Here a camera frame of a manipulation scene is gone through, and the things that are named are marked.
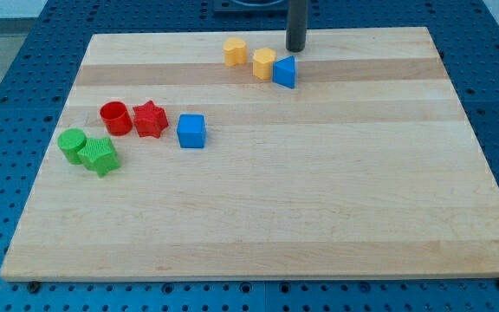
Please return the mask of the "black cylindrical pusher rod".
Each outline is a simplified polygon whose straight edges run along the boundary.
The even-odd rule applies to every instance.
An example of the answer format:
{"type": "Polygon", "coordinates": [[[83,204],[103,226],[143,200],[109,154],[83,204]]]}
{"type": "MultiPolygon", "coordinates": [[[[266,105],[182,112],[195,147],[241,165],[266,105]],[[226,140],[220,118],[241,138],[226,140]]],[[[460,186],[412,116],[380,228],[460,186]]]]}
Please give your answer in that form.
{"type": "Polygon", "coordinates": [[[308,0],[288,0],[285,48],[290,52],[305,49],[308,29],[308,0]]]}

